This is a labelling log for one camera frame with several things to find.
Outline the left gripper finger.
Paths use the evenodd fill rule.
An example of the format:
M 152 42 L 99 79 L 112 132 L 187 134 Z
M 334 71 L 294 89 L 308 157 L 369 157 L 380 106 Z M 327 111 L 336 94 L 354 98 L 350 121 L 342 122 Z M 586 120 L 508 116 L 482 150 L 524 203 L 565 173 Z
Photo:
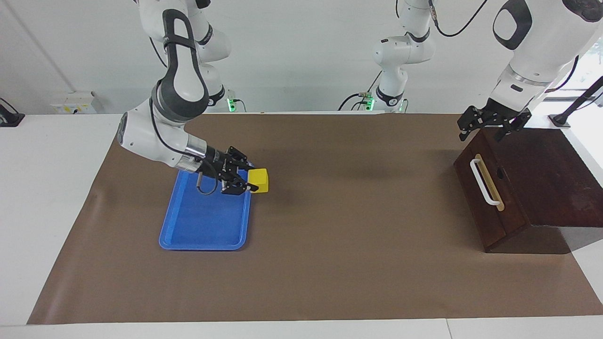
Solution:
M 504 137 L 513 131 L 520 131 L 532 117 L 530 110 L 522 110 L 516 116 L 511 117 L 508 114 L 499 114 L 499 120 L 502 127 L 494 135 L 496 142 L 502 141 Z
M 465 141 L 470 133 L 476 129 L 481 129 L 491 120 L 491 111 L 478 109 L 475 106 L 469 106 L 457 120 L 459 128 L 459 139 Z

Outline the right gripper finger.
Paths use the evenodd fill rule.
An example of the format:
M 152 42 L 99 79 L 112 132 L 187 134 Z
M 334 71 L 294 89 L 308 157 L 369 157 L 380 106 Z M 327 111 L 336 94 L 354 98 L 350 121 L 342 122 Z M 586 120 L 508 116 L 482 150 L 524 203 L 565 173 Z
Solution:
M 220 182 L 222 183 L 220 193 L 226 195 L 242 195 L 248 191 L 257 192 L 259 190 L 257 185 L 246 182 L 241 176 L 233 176 Z
M 256 167 L 248 161 L 248 157 L 234 146 L 228 148 L 228 171 L 238 172 L 239 170 L 250 171 Z

